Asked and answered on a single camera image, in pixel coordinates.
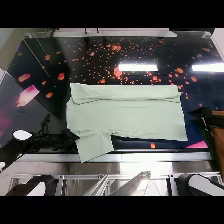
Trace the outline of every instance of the cloth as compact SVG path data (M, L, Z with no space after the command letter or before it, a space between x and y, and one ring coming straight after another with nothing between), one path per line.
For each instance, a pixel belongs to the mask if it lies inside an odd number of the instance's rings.
M82 162L114 150L111 135L187 141L177 86L71 83L66 113Z

